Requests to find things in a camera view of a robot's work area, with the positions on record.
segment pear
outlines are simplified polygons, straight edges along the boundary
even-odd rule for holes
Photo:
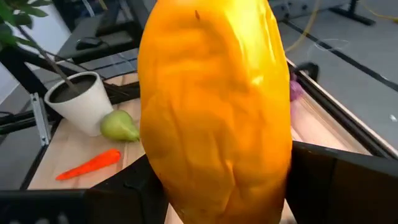
[[[114,110],[101,120],[101,133],[112,140],[138,141],[139,131],[129,113]]]

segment white pot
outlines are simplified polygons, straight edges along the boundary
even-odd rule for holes
[[[96,77],[94,84],[84,93],[61,103],[50,102],[50,95],[65,82],[62,80],[46,92],[44,101],[87,135],[98,136],[101,134],[100,121],[113,111],[113,107],[105,92],[102,80],[96,72],[81,72],[68,77],[68,79],[83,75]]]

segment wooden table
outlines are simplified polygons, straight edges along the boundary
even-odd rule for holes
[[[138,81],[137,74],[133,73],[112,78],[108,80],[108,83],[122,85],[136,81]],[[127,111],[135,124],[139,126],[140,99],[127,101],[114,107]],[[355,138],[307,94],[292,103],[292,136],[296,141],[369,154]],[[112,147],[121,151],[122,159],[117,164],[70,180],[55,180],[60,173],[76,167]],[[64,119],[60,122],[29,189],[90,188],[121,171],[144,154],[140,142],[116,142],[102,136],[89,138]],[[291,222],[294,222],[294,218],[289,206],[285,203],[281,223]],[[182,223],[171,206],[169,206],[165,223]]]

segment yellow papaya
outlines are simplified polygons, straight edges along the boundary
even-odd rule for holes
[[[138,56],[141,140],[185,224],[278,223],[289,71],[265,0],[158,0]]]

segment toy carrot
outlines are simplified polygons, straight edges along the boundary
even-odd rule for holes
[[[72,177],[77,177],[82,174],[86,174],[88,172],[98,170],[102,167],[106,167],[109,165],[114,164],[120,159],[120,152],[117,149],[110,149],[94,158],[92,158],[90,161],[73,168],[71,170],[68,170],[62,174],[60,174],[56,180],[67,180]]]

